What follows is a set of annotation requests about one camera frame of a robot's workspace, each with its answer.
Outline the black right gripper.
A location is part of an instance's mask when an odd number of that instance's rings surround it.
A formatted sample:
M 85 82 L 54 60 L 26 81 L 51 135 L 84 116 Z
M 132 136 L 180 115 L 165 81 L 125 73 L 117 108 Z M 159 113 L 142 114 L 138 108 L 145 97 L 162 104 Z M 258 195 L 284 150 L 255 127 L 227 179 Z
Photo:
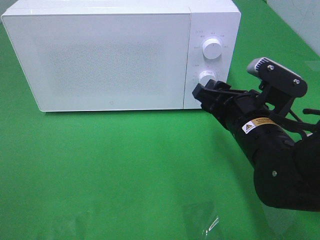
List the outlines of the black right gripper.
M 265 105 L 256 103 L 254 90 L 231 90 L 231 85 L 210 79 L 205 86 L 198 83 L 192 91 L 201 108 L 211 113 L 226 130 L 274 130 L 277 124 L 269 118 Z

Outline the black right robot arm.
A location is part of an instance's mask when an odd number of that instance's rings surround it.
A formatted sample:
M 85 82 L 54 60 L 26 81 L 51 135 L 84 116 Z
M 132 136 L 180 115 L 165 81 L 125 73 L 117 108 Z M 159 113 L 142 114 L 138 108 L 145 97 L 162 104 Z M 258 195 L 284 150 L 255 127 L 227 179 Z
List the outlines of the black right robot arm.
M 320 126 L 281 116 L 269 89 L 235 90 L 222 81 L 198 84 L 192 92 L 201 108 L 231 133 L 253 167 L 258 198 L 267 206 L 317 212 L 320 209 Z

